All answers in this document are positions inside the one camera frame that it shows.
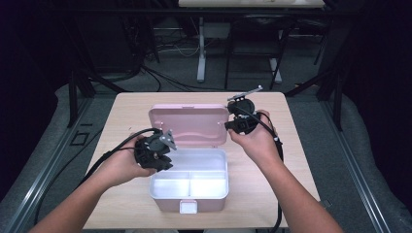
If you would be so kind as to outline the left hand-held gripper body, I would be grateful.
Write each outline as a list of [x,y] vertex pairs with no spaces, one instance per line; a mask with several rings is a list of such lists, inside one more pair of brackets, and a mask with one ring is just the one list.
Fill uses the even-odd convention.
[[159,160],[163,155],[167,156],[167,153],[176,149],[172,131],[163,132],[157,129],[152,136],[136,142],[134,157],[141,167],[147,167],[150,161]]

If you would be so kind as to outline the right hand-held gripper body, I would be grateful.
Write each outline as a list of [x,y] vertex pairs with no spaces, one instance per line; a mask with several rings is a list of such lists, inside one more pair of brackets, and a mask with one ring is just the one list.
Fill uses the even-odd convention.
[[227,110],[233,115],[234,132],[237,134],[251,133],[259,124],[260,116],[256,112],[255,104],[252,100],[247,99],[246,96],[262,90],[262,86],[247,92],[235,94],[232,97],[227,98]]

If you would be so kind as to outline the pink storage box white handle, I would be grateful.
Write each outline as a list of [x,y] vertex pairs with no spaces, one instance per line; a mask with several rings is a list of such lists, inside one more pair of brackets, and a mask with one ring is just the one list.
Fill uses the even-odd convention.
[[[149,118],[153,127],[172,131],[177,150],[223,150],[221,145],[226,142],[224,124],[228,121],[228,111],[221,104],[156,104],[150,109]],[[197,214],[222,210],[226,196],[223,199],[152,198],[163,212]]]

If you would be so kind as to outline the white divided tray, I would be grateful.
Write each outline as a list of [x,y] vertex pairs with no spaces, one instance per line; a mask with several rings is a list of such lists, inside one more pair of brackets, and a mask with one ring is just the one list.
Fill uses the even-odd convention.
[[228,194],[224,150],[179,149],[168,156],[173,167],[151,178],[154,199],[223,199]]

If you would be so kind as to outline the person's right hand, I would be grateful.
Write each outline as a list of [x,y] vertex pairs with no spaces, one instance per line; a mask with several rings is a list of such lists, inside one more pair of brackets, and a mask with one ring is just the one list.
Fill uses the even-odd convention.
[[231,140],[244,150],[259,169],[282,165],[283,162],[272,135],[274,128],[270,125],[269,113],[265,110],[259,110],[258,112],[262,123],[251,133],[242,135],[229,129],[228,134]]

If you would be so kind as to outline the person's left hand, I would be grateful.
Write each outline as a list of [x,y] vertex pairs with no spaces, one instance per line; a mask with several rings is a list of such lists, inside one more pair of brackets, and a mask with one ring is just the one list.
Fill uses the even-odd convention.
[[143,136],[132,139],[100,166],[96,176],[106,188],[127,183],[135,178],[146,178],[156,172],[154,168],[142,168],[135,160],[132,147],[142,139]]

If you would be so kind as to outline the white desk leg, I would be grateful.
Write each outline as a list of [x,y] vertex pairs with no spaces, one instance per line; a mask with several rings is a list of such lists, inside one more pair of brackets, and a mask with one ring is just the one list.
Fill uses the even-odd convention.
[[205,81],[206,52],[205,52],[205,39],[204,39],[204,20],[202,17],[198,21],[198,26],[199,26],[199,31],[198,31],[199,58],[198,58],[196,80],[199,83],[203,83]]
[[270,48],[270,55],[269,55],[269,63],[272,72],[272,81],[271,85],[275,83],[281,83],[282,79],[279,74],[279,57],[281,51],[281,40],[279,36],[279,32],[276,32],[274,35],[274,42],[271,44]]

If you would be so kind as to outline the black metal stand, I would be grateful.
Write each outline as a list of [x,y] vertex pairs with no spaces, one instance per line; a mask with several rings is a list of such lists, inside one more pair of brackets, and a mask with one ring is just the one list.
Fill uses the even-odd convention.
[[318,75],[312,79],[299,84],[297,87],[285,93],[286,97],[293,97],[303,90],[306,90],[315,83],[321,83],[321,86],[316,93],[319,101],[328,101],[330,97],[333,98],[332,108],[332,122],[336,128],[341,131],[341,107],[342,107],[342,89],[343,78],[341,75],[342,63],[345,56],[345,49],[341,48],[334,57],[332,63]]
[[60,22],[64,30],[64,39],[67,41],[65,52],[71,69],[68,83],[70,109],[68,126],[72,127],[80,118],[78,92],[81,92],[85,98],[93,98],[96,94],[92,81],[103,84],[115,93],[125,92],[125,89],[97,74],[76,21],[64,17]]

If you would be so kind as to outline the white under-desk box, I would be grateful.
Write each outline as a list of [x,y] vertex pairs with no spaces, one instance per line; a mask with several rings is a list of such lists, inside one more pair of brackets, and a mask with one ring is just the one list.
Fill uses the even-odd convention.
[[205,22],[204,37],[207,39],[226,39],[230,30],[227,22]]

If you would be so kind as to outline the black chair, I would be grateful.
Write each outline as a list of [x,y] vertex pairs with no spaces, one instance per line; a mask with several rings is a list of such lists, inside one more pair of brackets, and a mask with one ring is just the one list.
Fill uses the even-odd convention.
[[228,88],[230,78],[238,79],[251,73],[269,72],[272,81],[269,55],[274,35],[279,32],[281,40],[280,74],[280,64],[295,25],[294,17],[279,15],[248,15],[234,20],[227,36],[224,87]]

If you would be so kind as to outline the light background desk top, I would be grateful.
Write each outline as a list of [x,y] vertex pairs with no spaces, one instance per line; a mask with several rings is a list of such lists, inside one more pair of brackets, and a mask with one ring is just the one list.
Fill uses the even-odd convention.
[[188,8],[321,8],[324,0],[178,0]]

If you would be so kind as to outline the dark curtain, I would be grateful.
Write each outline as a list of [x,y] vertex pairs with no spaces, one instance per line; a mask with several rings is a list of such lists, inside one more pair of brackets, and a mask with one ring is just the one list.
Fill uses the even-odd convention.
[[412,212],[412,0],[369,0],[344,93],[366,126],[375,164]]
[[67,84],[64,42],[40,0],[0,0],[0,201],[36,148]]

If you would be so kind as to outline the aluminium floor rail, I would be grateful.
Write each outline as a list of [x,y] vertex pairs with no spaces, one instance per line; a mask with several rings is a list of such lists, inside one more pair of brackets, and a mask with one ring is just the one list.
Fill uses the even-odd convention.
[[0,233],[22,233],[40,199],[45,195],[46,187],[57,174],[63,153],[69,146],[69,140],[75,136],[75,130],[85,118],[94,99],[81,99],[77,118],[69,127],[69,103],[60,100],[43,133],[39,143],[23,166],[17,180],[0,202]]
[[376,233],[392,233],[392,230],[384,218],[376,198],[372,194],[371,189],[363,175],[361,167],[355,159],[354,153],[345,137],[344,132],[336,126],[336,123],[333,120],[332,107],[328,102],[324,101],[321,101],[320,105],[326,115],[327,122],[343,151],[343,158],[346,162],[351,179]]

